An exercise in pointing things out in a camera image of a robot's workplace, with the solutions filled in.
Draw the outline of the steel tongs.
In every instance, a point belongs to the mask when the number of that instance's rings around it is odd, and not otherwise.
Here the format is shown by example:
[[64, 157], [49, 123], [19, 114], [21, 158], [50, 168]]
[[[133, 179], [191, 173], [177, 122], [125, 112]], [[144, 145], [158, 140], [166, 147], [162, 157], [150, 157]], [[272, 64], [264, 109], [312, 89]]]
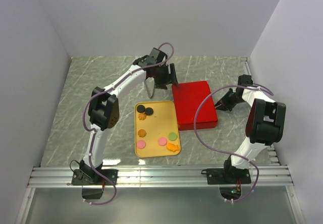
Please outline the steel tongs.
[[155, 82], [154, 79], [147, 79], [143, 82], [144, 87], [146, 89], [147, 92], [147, 96], [149, 99], [152, 99], [154, 96], [154, 92], [155, 92]]

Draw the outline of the red box lid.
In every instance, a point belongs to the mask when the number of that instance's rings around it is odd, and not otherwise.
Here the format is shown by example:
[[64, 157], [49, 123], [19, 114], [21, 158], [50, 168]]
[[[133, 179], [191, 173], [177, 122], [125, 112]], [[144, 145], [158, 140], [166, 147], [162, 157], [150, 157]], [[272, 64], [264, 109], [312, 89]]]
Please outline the red box lid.
[[[210, 94], [207, 81], [181, 83], [179, 87], [172, 86], [178, 123], [194, 122], [196, 111], [202, 101]], [[196, 122], [218, 121], [212, 98], [209, 98], [199, 111]]]

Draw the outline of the red cookie box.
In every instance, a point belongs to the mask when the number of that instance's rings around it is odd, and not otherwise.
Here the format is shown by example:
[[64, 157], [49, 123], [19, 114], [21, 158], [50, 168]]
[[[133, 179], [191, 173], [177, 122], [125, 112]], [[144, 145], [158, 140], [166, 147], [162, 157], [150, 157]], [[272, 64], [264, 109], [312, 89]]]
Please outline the red cookie box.
[[[218, 121], [211, 121], [211, 122], [197, 122], [196, 128], [200, 129], [211, 129], [215, 128], [218, 124]], [[179, 131], [187, 131], [187, 130], [194, 130], [194, 123], [178, 123]]]

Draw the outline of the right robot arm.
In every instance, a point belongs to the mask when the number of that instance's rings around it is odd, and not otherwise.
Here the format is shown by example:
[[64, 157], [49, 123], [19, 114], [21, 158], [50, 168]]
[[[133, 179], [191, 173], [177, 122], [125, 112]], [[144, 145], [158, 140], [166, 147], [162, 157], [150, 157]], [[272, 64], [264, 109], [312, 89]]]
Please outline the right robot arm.
[[251, 160], [263, 149], [281, 140], [286, 115], [286, 105], [269, 98], [259, 85], [253, 83], [250, 75], [239, 76], [238, 85], [239, 88], [230, 88], [214, 105], [222, 111], [232, 111], [237, 104], [244, 102], [251, 107], [245, 128], [246, 137], [234, 155], [230, 155], [224, 163], [222, 177], [227, 183], [234, 183], [243, 177]]

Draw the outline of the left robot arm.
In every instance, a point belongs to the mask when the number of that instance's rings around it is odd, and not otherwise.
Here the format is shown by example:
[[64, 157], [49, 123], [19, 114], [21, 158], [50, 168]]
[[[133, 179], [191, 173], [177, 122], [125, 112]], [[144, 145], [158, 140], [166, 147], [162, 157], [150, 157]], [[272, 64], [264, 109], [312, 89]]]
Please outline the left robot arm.
[[79, 163], [83, 178], [91, 185], [105, 179], [102, 173], [103, 150], [108, 130], [119, 120], [119, 101], [136, 85], [148, 78], [154, 79], [156, 88], [167, 89], [167, 85], [179, 86], [175, 64], [166, 64], [166, 60], [153, 64], [150, 56], [136, 59], [131, 67], [115, 82], [92, 91], [82, 115], [83, 126], [90, 133], [85, 156]]

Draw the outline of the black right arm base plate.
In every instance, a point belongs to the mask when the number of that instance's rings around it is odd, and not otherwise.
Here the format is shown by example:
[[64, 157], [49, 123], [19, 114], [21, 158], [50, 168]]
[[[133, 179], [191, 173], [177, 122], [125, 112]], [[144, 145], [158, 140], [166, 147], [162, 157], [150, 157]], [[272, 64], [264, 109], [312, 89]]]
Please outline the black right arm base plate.
[[204, 169], [201, 171], [201, 174], [206, 175], [208, 185], [251, 184], [248, 169]]

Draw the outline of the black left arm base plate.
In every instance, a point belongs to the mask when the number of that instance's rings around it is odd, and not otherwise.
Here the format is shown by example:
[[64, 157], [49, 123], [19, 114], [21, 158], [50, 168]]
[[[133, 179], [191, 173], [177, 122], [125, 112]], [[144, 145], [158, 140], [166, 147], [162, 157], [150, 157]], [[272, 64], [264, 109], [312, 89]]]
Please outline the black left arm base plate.
[[[114, 184], [117, 183], [118, 170], [103, 169], [99, 171], [103, 176], [111, 180]], [[71, 185], [73, 186], [88, 186], [88, 185], [101, 185], [105, 181], [106, 185], [111, 185], [106, 179], [97, 173], [92, 172], [94, 175], [89, 176], [80, 169], [74, 170]]]

